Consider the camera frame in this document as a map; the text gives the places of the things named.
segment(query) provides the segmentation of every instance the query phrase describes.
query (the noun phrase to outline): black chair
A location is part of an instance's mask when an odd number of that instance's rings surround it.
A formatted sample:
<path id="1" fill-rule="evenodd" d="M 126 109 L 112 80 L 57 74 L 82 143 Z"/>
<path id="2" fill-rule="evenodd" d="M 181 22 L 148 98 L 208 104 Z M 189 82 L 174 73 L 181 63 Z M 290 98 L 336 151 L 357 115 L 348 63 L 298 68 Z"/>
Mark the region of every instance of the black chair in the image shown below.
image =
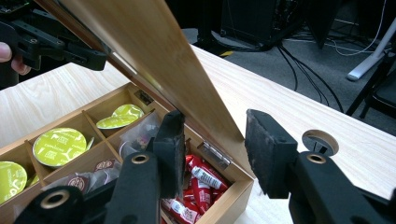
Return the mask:
<path id="1" fill-rule="evenodd" d="M 383 82 L 373 87 L 365 102 L 361 119 L 365 118 L 370 107 L 396 119 L 396 69 Z"/>
<path id="2" fill-rule="evenodd" d="M 384 56 L 346 112 L 347 115 L 352 116 L 361 102 L 365 100 L 366 105 L 360 114 L 361 119 L 365 118 L 370 107 L 396 119 L 396 69 L 389 72 L 395 61 L 396 44 L 393 43 L 392 50 Z"/>

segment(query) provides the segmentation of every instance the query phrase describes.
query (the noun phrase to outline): human hand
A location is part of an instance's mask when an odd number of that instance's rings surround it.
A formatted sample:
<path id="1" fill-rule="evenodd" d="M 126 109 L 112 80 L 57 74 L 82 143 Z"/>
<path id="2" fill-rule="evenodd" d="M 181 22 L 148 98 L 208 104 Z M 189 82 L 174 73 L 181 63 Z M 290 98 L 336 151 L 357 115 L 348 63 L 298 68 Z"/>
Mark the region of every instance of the human hand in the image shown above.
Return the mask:
<path id="1" fill-rule="evenodd" d="M 0 63 L 5 63 L 11 60 L 12 57 L 12 51 L 11 48 L 9 47 L 8 44 L 0 42 Z M 11 62 L 11 67 L 14 69 L 17 73 L 21 75 L 26 75 L 30 72 L 30 67 L 27 66 L 26 64 L 23 64 L 22 61 L 22 56 L 21 55 L 16 55 L 12 62 Z"/>

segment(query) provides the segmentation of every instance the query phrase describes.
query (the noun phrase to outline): dark floor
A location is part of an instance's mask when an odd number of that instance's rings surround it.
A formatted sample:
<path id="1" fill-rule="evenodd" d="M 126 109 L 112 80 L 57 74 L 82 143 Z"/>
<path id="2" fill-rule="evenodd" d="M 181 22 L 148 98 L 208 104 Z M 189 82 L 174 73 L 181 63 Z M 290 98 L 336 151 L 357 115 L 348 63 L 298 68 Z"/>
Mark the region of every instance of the dark floor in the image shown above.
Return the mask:
<path id="1" fill-rule="evenodd" d="M 197 41 L 196 29 L 184 29 L 183 32 L 189 42 L 195 43 Z M 299 34 L 309 35 L 308 32 L 301 32 Z M 220 37 L 215 33 L 214 36 L 222 43 L 227 43 L 233 46 L 251 47 L 243 41 L 231 39 L 229 37 Z M 368 57 L 370 53 L 364 52 L 353 56 L 343 56 L 336 51 L 336 48 L 333 46 L 333 42 L 328 41 L 323 49 L 319 49 L 318 45 L 314 41 L 301 40 L 301 38 L 298 37 L 298 35 L 294 35 L 293 37 L 285 38 L 282 41 L 284 48 L 287 49 L 295 58 L 309 66 L 332 88 L 336 97 L 339 99 L 341 107 L 343 107 L 344 112 L 346 112 L 376 69 L 376 66 L 357 81 L 350 81 L 346 76 L 352 69 Z M 343 44 L 342 42 L 338 42 L 338 46 L 349 49 L 362 49 L 355 44 Z M 337 50 L 342 53 L 355 52 L 340 48 Z M 234 51 L 232 55 L 227 56 L 224 59 L 238 64 L 262 77 L 273 80 L 289 89 L 293 90 L 295 88 L 295 78 L 292 70 L 276 47 L 264 52 Z M 293 67 L 296 71 L 298 80 L 297 92 L 315 101 L 322 102 L 323 104 L 327 104 L 324 98 L 326 97 L 329 102 L 329 106 L 340 111 L 340 107 L 336 103 L 331 92 L 328 91 L 312 73 L 308 72 L 308 75 L 313 82 L 316 83 L 317 89 L 323 92 L 321 97 L 318 90 L 316 90 L 309 81 L 308 76 L 304 75 L 303 72 L 296 67 L 295 63 L 293 64 Z M 361 103 L 352 117 L 396 136 L 395 119 L 375 111 L 374 109 L 369 110 L 365 119 L 360 119 L 359 114 L 363 107 L 364 102 Z"/>

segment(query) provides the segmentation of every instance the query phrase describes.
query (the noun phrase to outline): wooden box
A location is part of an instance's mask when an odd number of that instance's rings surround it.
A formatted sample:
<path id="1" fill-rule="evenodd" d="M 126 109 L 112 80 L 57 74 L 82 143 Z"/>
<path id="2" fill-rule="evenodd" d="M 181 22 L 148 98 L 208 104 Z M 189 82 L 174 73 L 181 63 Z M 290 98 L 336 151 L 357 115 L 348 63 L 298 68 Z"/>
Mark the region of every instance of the wooden box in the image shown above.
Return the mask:
<path id="1" fill-rule="evenodd" d="M 0 161 L 15 161 L 29 176 L 37 174 L 40 179 L 0 204 L 0 222 L 12 222 L 42 187 L 61 177 L 91 171 L 97 162 L 106 159 L 122 162 L 118 154 L 120 135 L 144 118 L 112 131 L 99 130 L 95 123 L 124 104 L 138 105 L 146 113 L 155 111 L 160 118 L 175 108 L 185 115 L 186 144 L 191 153 L 209 161 L 232 183 L 199 223 L 236 220 L 245 210 L 253 186 L 244 138 L 165 2 L 64 1 L 67 11 L 52 1 L 37 3 L 90 46 L 99 49 L 108 45 L 112 49 L 108 60 L 131 83 L 30 134 L 24 142 L 0 151 Z M 155 100 L 148 103 L 147 95 Z M 86 138 L 94 137 L 94 142 L 92 149 L 54 170 L 37 162 L 32 146 L 40 134 L 56 127 L 77 129 Z M 214 150 L 204 153 L 201 150 L 204 142 Z"/>

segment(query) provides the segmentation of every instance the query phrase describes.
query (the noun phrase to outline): wooden table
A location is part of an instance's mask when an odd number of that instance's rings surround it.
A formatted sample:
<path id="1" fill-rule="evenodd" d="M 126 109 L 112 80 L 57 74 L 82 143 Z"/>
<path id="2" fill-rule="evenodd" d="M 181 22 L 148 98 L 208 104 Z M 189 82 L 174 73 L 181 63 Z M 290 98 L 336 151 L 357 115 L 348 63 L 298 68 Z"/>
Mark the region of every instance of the wooden table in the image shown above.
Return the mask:
<path id="1" fill-rule="evenodd" d="M 396 137 L 193 49 L 241 133 L 245 133 L 248 108 L 272 115 L 298 141 L 300 151 L 306 150 L 302 141 L 306 131 L 322 130 L 338 142 L 339 151 L 332 158 L 352 183 L 389 199 L 396 187 Z M 67 64 L 0 91 L 0 147 L 128 81 L 110 64 L 101 72 Z M 256 181 L 247 210 L 235 223 L 291 223 L 288 201 L 269 200 Z"/>

